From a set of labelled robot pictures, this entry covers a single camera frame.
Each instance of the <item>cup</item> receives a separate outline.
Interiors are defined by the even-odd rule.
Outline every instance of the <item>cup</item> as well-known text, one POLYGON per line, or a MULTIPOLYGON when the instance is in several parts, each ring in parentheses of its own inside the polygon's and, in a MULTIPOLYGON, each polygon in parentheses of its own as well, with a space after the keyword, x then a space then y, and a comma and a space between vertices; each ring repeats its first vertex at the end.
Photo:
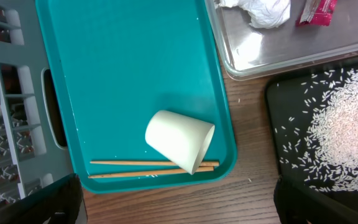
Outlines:
POLYGON ((211 143, 215 125, 169 111, 159 111, 146 129, 146 142, 176 165, 194 174, 211 143))

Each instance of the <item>chopstick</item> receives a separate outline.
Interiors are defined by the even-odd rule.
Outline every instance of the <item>chopstick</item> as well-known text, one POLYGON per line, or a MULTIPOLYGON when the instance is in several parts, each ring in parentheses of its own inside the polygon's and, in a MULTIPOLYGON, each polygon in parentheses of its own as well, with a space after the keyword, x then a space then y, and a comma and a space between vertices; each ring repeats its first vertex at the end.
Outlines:
MULTIPOLYGON (((171 161, 91 161, 91 164, 135 165, 135 166, 177 166, 171 161)), ((204 161, 200 167, 219 166, 219 161, 204 161)))
MULTIPOLYGON (((213 171, 214 167, 199 167, 196 172, 208 172, 213 171)), ((184 169, 165 169, 165 170, 148 170, 148 171, 138 171, 138 172, 121 172, 115 174, 99 174, 99 175, 89 175, 88 178, 112 178, 112 177, 138 177, 144 175, 163 175, 163 174, 184 174, 187 173, 184 169)))

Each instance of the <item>crumpled tissue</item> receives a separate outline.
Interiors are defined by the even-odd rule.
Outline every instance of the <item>crumpled tissue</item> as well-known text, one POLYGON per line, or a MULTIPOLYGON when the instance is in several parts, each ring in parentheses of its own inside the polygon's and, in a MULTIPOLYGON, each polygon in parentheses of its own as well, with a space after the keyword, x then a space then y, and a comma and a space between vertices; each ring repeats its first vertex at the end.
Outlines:
POLYGON ((239 6, 251 16, 255 28, 274 28, 290 18, 290 0, 221 0, 219 7, 239 6))

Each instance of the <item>teal tray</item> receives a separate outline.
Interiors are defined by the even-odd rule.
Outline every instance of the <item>teal tray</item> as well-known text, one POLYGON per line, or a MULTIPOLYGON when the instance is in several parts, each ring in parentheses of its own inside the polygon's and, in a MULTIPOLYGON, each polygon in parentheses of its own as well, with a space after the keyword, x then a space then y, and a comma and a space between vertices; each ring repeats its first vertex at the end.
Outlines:
POLYGON ((237 149, 204 1, 37 0, 36 6, 73 168, 86 189, 200 184, 231 171, 237 149), (88 178, 161 169, 90 164, 166 160, 145 141, 159 110, 214 123, 205 160, 221 165, 194 175, 88 178))

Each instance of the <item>candy wrapper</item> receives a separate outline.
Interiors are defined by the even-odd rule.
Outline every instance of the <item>candy wrapper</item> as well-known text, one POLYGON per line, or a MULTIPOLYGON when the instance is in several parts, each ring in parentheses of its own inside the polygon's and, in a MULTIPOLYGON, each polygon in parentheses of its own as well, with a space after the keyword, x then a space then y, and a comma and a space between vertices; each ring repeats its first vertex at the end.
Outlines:
POLYGON ((297 25, 329 26, 336 3, 337 0, 306 0, 305 8, 297 25))

